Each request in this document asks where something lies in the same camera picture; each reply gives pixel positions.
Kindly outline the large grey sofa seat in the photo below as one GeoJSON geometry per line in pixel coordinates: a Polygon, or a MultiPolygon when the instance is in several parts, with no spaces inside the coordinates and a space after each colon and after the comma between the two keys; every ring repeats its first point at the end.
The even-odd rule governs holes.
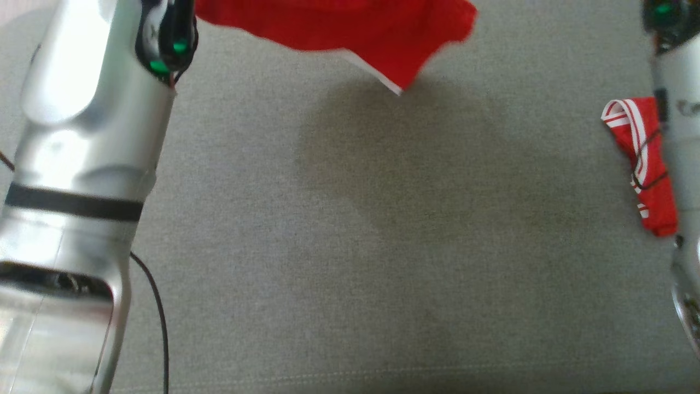
{"type": "Polygon", "coordinates": [[[399,96],[199,23],[133,245],[170,394],[700,389],[600,121],[651,94],[641,0],[474,3],[399,96]]]}

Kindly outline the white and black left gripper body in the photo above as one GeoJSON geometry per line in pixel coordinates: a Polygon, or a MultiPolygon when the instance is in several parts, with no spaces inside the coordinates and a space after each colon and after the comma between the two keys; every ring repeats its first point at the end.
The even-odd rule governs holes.
{"type": "Polygon", "coordinates": [[[139,0],[136,54],[161,83],[177,83],[199,44],[196,0],[139,0]]]}

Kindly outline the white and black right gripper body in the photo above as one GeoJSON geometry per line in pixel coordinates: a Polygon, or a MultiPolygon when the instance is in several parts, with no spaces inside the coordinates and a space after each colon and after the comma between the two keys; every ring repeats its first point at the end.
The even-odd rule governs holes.
{"type": "Polygon", "coordinates": [[[700,34],[700,0],[643,0],[643,28],[654,53],[666,53],[700,34]]]}

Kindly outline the red number 23 jersey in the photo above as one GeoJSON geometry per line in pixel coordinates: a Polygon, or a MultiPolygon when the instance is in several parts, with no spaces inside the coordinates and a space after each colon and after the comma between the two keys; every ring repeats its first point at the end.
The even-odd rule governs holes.
{"type": "Polygon", "coordinates": [[[662,128],[655,98],[610,100],[600,119],[630,162],[630,186],[637,195],[641,224],[656,237],[675,234],[678,218],[662,159],[662,128]]]}

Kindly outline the red shorts with white trim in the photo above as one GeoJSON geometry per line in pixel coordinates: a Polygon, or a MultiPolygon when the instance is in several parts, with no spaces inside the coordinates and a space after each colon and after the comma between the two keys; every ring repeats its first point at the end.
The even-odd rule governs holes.
{"type": "Polygon", "coordinates": [[[399,95],[470,37],[479,13],[470,0],[196,0],[195,15],[293,50],[347,53],[399,95]]]}

